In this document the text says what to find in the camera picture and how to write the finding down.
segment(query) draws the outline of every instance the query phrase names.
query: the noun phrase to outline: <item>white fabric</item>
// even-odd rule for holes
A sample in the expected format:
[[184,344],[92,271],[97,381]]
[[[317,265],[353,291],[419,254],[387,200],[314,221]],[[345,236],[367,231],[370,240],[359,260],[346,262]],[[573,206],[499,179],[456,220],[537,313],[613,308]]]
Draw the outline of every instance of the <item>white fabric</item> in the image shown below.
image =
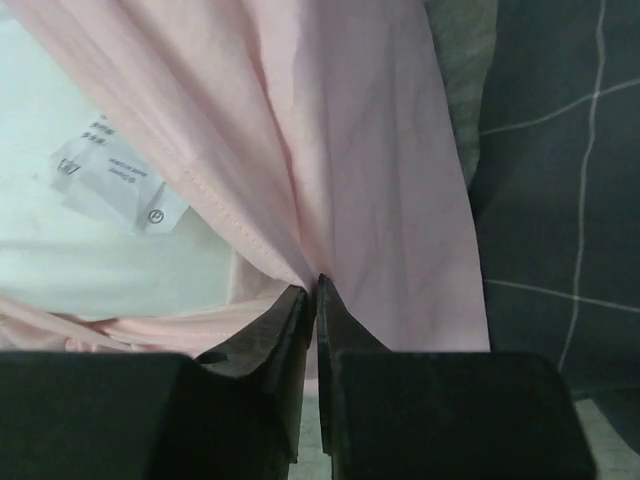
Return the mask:
[[170,234],[134,236],[33,178],[94,112],[0,3],[0,292],[86,320],[224,304],[233,250],[192,209]]

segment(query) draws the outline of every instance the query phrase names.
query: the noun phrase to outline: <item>label symbol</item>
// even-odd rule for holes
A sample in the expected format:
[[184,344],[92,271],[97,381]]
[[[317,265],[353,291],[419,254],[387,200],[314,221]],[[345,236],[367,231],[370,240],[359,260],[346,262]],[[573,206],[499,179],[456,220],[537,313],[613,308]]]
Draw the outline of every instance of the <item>label symbol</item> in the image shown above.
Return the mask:
[[162,210],[157,210],[157,209],[151,210],[147,218],[151,223],[154,223],[154,224],[160,223],[162,220],[164,220],[164,212]]

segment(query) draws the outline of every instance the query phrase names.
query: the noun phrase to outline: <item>care label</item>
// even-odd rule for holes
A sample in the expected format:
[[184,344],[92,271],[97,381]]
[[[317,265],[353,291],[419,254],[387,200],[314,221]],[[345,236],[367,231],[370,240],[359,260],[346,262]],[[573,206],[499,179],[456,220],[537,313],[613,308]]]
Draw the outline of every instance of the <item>care label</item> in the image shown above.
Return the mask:
[[128,232],[170,232],[189,208],[104,115],[51,156],[47,181],[65,207]]

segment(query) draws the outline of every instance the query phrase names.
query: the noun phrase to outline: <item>clothing tag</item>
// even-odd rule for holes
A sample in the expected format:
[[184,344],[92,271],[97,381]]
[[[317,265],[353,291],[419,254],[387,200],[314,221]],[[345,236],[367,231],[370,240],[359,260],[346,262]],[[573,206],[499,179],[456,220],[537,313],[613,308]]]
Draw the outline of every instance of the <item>clothing tag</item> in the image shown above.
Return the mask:
[[170,232],[189,208],[104,115],[51,156],[47,181],[65,207],[129,232]]

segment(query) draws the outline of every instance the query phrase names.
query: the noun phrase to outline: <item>gray fabric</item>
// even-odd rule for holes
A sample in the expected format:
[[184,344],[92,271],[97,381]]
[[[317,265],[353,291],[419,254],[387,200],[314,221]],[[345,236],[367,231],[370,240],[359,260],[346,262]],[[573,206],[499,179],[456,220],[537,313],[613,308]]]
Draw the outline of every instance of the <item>gray fabric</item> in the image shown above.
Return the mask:
[[640,2],[503,0],[497,34],[470,191],[493,346],[640,398]]
[[482,86],[493,58],[498,0],[425,0],[458,155],[469,185],[480,155]]

